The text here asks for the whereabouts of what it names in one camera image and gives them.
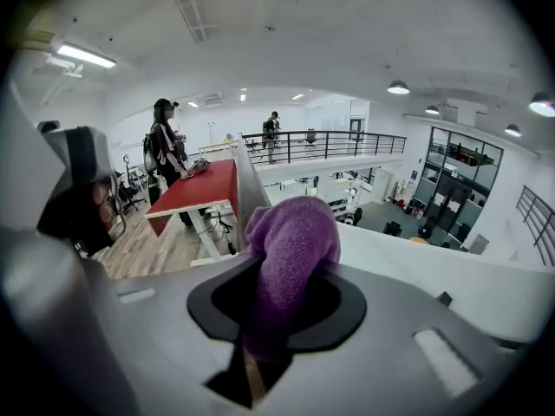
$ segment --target black cap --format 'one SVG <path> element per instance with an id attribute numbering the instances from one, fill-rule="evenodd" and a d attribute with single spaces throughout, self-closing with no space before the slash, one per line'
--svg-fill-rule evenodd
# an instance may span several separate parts
<path id="1" fill-rule="evenodd" d="M 170 108 L 175 109 L 180 104 L 177 101 L 169 101 L 168 99 L 158 99 L 156 103 L 154 103 L 154 108 L 162 107 L 164 109 Z"/>

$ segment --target fluorescent light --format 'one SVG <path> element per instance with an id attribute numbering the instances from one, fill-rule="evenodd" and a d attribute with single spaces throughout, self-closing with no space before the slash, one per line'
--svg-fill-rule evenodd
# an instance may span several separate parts
<path id="1" fill-rule="evenodd" d="M 407 83 L 404 81 L 396 80 L 392 81 L 389 85 L 388 92 L 391 94 L 408 94 L 410 90 L 408 89 Z"/>
<path id="2" fill-rule="evenodd" d="M 555 117 L 555 108 L 552 100 L 546 93 L 536 93 L 528 107 L 536 114 L 544 117 Z"/>
<path id="3" fill-rule="evenodd" d="M 115 61 L 108 59 L 103 55 L 98 55 L 94 52 L 87 51 L 83 48 L 78 48 L 76 46 L 64 43 L 58 49 L 59 55 L 66 55 L 67 57 L 73 57 L 75 59 L 84 60 L 85 62 L 91 62 L 95 65 L 103 66 L 104 68 L 112 68 L 115 66 Z"/>
<path id="4" fill-rule="evenodd" d="M 519 127 L 517 127 L 514 123 L 512 123 L 507 128 L 505 128 L 505 132 L 509 135 L 512 135 L 513 137 L 522 136 L 522 133 L 520 132 Z"/>
<path id="5" fill-rule="evenodd" d="M 428 114 L 440 115 L 440 110 L 435 105 L 430 105 L 429 107 L 427 107 L 426 112 Z"/>

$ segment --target door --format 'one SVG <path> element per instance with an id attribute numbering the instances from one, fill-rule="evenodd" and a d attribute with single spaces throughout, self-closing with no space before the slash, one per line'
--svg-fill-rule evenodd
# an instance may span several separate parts
<path id="1" fill-rule="evenodd" d="M 361 135 L 353 134 L 353 133 L 364 133 L 362 130 L 362 119 L 351 119 L 350 120 L 350 131 L 349 140 L 362 140 L 363 137 Z"/>
<path id="2" fill-rule="evenodd" d="M 445 232 L 449 232 L 462 205 L 467 200 L 469 191 L 469 188 L 458 180 L 442 174 L 426 217 L 434 217 L 437 226 Z"/>

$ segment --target backpack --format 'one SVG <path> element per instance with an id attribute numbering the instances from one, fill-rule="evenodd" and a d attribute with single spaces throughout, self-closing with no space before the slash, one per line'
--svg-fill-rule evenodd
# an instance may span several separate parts
<path id="1" fill-rule="evenodd" d="M 268 120 L 262 123 L 262 133 L 266 134 L 268 132 Z M 262 138 L 262 148 L 266 148 L 267 137 Z"/>
<path id="2" fill-rule="evenodd" d="M 145 139 L 142 141 L 142 155 L 145 164 L 145 172 L 151 174 L 156 170 L 156 161 L 153 157 L 153 148 L 150 145 L 150 135 L 145 134 Z"/>

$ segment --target white partition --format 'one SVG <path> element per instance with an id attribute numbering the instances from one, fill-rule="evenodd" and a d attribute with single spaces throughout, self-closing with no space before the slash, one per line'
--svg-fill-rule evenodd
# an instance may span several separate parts
<path id="1" fill-rule="evenodd" d="M 544 267 L 486 257 L 345 224 L 337 224 L 341 263 L 393 277 L 437 297 L 446 291 L 455 313 L 484 333 L 535 340 L 555 305 L 555 273 Z"/>

